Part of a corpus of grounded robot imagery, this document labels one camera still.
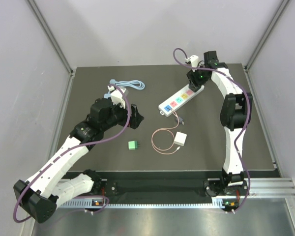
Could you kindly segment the white multicolour power strip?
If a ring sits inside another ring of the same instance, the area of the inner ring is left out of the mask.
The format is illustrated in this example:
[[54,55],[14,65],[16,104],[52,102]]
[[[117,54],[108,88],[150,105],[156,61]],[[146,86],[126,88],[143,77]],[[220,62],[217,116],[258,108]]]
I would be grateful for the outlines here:
[[196,95],[204,90],[205,86],[200,86],[197,91],[193,91],[189,88],[189,85],[184,86],[172,96],[158,105],[158,109],[161,115],[169,117],[173,114],[173,111],[177,111],[187,102],[193,99]]

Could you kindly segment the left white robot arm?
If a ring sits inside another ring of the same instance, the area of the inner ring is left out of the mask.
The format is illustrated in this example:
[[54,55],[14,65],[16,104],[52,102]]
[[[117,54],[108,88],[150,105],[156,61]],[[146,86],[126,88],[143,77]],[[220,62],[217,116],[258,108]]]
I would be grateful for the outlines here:
[[86,193],[98,194],[102,184],[95,171],[85,170],[66,183],[60,180],[96,144],[105,142],[105,131],[116,125],[136,129],[143,120],[135,104],[124,108],[109,98],[96,99],[86,119],[74,127],[54,156],[36,174],[14,184],[15,207],[44,223],[65,202]]

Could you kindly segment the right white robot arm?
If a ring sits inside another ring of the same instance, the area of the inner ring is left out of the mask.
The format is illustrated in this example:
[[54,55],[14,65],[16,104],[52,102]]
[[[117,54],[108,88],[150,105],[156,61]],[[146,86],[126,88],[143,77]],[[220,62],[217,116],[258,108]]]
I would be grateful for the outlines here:
[[244,183],[241,155],[244,133],[251,119],[253,96],[232,78],[228,66],[219,62],[215,51],[204,53],[203,65],[196,55],[187,57],[185,62],[192,67],[187,78],[193,92],[212,81],[224,98],[220,122],[226,133],[226,157],[219,187],[224,194],[230,195]]

